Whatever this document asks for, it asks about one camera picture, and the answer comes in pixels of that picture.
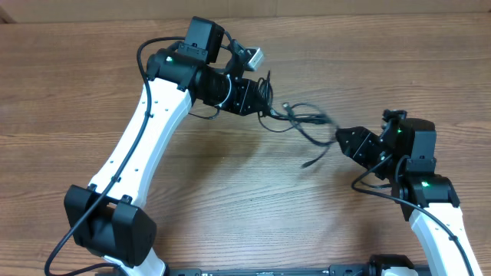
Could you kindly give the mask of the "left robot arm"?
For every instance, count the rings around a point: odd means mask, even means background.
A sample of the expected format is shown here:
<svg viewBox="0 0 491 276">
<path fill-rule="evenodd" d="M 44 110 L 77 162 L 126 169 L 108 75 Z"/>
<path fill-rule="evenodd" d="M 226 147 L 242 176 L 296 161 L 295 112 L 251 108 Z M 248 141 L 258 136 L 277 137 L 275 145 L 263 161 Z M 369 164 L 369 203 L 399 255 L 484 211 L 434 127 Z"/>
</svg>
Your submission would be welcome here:
<svg viewBox="0 0 491 276">
<path fill-rule="evenodd" d="M 144 212 L 153 174 L 176 128 L 201 100 L 218 111 L 246 116 L 263 102 L 258 84 L 243 77 L 264 59 L 260 48 L 231 40 L 231 59 L 214 67 L 222 40 L 214 21 L 195 17 L 184 37 L 139 61 L 140 102 L 109 159 L 86 187 L 72 186 L 64 197 L 68 238 L 125 275 L 165 275 L 153 250 L 156 223 Z"/>
</svg>

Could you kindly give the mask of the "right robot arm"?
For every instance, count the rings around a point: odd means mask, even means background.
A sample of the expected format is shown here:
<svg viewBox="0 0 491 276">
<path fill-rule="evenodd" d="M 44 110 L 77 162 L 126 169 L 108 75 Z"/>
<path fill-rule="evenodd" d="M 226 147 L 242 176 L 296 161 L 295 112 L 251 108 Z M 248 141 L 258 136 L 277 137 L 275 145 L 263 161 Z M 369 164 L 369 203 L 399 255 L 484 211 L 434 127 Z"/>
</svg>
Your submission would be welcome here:
<svg viewBox="0 0 491 276">
<path fill-rule="evenodd" d="M 387 113 L 380 135 L 365 127 L 339 128 L 344 155 L 367 174 L 388 179 L 387 199 L 400 205 L 432 275 L 480 275 L 452 182 L 435 172 L 437 132 L 428 120 Z"/>
</svg>

